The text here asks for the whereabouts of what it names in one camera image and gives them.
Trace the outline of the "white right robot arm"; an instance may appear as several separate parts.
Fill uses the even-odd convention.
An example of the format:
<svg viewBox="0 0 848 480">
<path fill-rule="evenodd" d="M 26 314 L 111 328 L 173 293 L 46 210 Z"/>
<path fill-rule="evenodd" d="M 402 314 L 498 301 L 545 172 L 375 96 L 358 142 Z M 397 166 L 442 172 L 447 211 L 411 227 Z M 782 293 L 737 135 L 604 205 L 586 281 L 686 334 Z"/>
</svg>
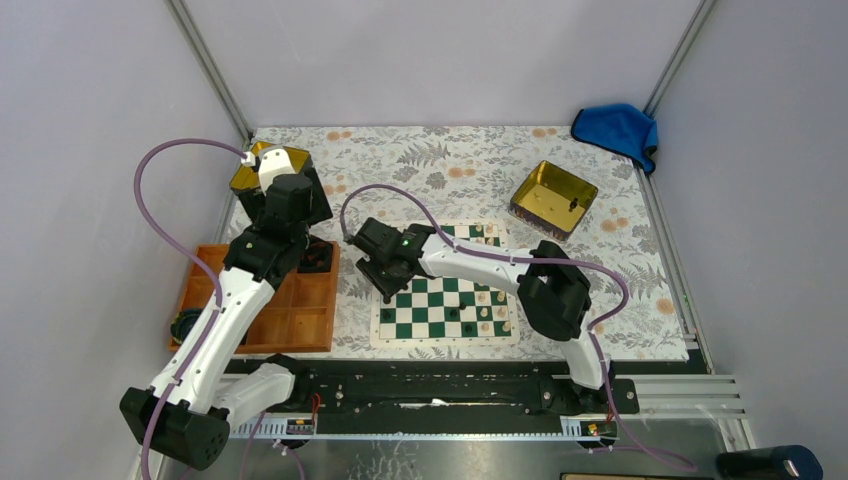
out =
<svg viewBox="0 0 848 480">
<path fill-rule="evenodd" d="M 564 343 L 577 405 L 597 412 L 612 400 L 609 367 L 585 319 L 591 308 L 590 281 L 583 264 L 557 244 L 542 241 L 534 248 L 508 249 L 422 224 L 400 230 L 373 218 L 345 241 L 362 253 L 356 266 L 385 301 L 416 277 L 467 280 L 515 297 L 536 333 Z"/>
</svg>

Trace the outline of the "gold tin with chess pieces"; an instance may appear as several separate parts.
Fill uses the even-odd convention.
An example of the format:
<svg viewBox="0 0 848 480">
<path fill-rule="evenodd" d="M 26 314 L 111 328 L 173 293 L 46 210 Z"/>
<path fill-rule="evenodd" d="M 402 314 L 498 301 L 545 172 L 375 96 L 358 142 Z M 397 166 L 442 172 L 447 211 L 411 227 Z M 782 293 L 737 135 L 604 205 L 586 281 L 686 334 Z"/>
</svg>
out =
<svg viewBox="0 0 848 480">
<path fill-rule="evenodd" d="M 576 231 L 598 193 L 590 182 L 542 161 L 512 195 L 508 211 L 527 225 L 565 241 Z"/>
</svg>

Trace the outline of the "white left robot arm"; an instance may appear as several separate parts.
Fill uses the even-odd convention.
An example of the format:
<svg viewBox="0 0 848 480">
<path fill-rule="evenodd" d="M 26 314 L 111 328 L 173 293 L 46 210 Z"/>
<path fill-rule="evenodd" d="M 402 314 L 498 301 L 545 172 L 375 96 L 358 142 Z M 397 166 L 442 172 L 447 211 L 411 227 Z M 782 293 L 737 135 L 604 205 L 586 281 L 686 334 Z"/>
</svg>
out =
<svg viewBox="0 0 848 480">
<path fill-rule="evenodd" d="M 269 359 L 246 378 L 220 388 L 219 381 L 250 325 L 313 243 L 311 226 L 332 216 L 311 154 L 271 145 L 258 153 L 211 141 L 236 154 L 258 175 L 263 202 L 250 225 L 231 241 L 220 272 L 181 245 L 156 222 L 141 191 L 145 168 L 171 147 L 200 145 L 176 139 L 154 147 L 140 161 L 133 191 L 148 225 L 210 279 L 213 292 L 168 364 L 145 389 L 130 387 L 119 410 L 139 443 L 140 473 L 151 476 L 157 452 L 191 469 L 207 469 L 221 454 L 230 431 L 275 404 L 296 411 L 309 401 L 310 385 L 280 361 Z"/>
</svg>

